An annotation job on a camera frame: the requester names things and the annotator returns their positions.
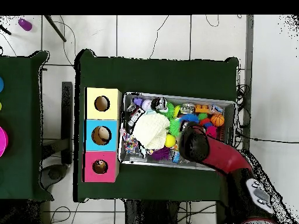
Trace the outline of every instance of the yellow box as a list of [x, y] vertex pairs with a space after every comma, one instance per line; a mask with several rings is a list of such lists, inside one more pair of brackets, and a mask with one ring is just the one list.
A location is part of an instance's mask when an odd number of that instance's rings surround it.
[[120, 118], [121, 93], [118, 89], [88, 87], [86, 104], [87, 119], [119, 120]]

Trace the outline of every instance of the plastic bin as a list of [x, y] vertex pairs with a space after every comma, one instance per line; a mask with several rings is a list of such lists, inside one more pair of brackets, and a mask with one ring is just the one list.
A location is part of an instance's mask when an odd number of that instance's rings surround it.
[[[210, 100], [210, 99], [191, 98], [191, 97], [168, 96], [168, 95], [161, 95], [161, 94], [127, 92], [124, 94], [123, 97], [120, 128], [125, 128], [125, 124], [128, 122], [129, 114], [124, 110], [128, 108], [128, 106], [133, 101], [133, 98], [135, 97], [142, 98], [142, 99], [154, 99], [157, 97], [164, 97], [166, 98], [167, 102], [173, 103], [174, 106], [183, 103], [192, 103], [192, 104], [200, 104], [200, 105], [216, 104], [224, 110], [223, 116], [225, 118], [224, 125], [219, 128], [217, 138], [227, 144], [234, 145], [235, 130], [237, 128], [238, 107], [237, 104], [233, 101]], [[119, 153], [119, 161], [121, 163], [132, 164], [133, 166], [146, 165], [146, 166], [161, 166], [161, 167], [177, 167], [183, 169], [214, 170], [203, 164], [184, 160], [182, 159], [182, 157], [181, 159], [183, 160], [183, 163], [173, 163], [171, 160], [156, 161], [152, 159], [150, 156], [143, 158], [140, 155], [126, 154], [121, 135], [119, 140], [118, 153]]]

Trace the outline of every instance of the pink box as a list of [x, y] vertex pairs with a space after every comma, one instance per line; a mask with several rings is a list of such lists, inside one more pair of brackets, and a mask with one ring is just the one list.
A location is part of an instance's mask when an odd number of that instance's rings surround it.
[[[103, 174], [98, 174], [93, 170], [95, 161], [105, 161], [108, 168]], [[119, 161], [116, 151], [87, 151], [85, 153], [85, 164], [83, 164], [83, 182], [115, 182], [119, 173]]]

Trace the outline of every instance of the orange basketball toy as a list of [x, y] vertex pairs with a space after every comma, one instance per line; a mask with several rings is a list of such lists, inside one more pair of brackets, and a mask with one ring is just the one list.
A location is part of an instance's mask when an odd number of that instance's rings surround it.
[[221, 114], [214, 114], [211, 117], [211, 122], [216, 127], [222, 126], [224, 124], [224, 117]]

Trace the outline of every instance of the green table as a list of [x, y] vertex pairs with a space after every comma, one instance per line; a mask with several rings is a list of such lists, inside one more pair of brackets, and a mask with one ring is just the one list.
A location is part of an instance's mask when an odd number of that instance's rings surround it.
[[218, 200], [220, 176], [214, 171], [121, 164], [115, 183], [83, 183], [84, 88], [235, 101], [237, 66], [237, 58], [226, 61], [101, 58], [90, 50], [82, 50], [75, 60], [74, 201]]
[[0, 157], [0, 198], [51, 200], [40, 187], [41, 111], [40, 67], [47, 60], [45, 51], [30, 57], [0, 56], [0, 126], [9, 137]]

